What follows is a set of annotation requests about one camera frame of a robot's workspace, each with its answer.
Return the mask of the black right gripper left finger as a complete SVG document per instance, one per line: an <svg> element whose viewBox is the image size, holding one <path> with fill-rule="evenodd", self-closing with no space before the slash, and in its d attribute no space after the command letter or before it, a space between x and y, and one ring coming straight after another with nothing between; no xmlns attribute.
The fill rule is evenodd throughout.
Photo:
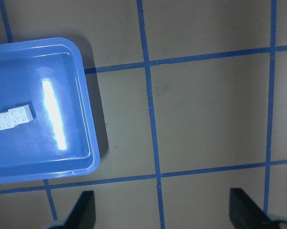
<svg viewBox="0 0 287 229"><path fill-rule="evenodd" d="M62 229L93 229L96 223L94 191L83 191Z"/></svg>

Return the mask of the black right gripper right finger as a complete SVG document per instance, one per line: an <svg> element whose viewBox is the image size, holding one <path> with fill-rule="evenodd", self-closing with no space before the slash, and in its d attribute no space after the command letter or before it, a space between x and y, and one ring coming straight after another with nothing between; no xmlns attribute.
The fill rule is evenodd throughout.
<svg viewBox="0 0 287 229"><path fill-rule="evenodd" d="M275 228L268 216L241 188L230 189L229 219L235 229Z"/></svg>

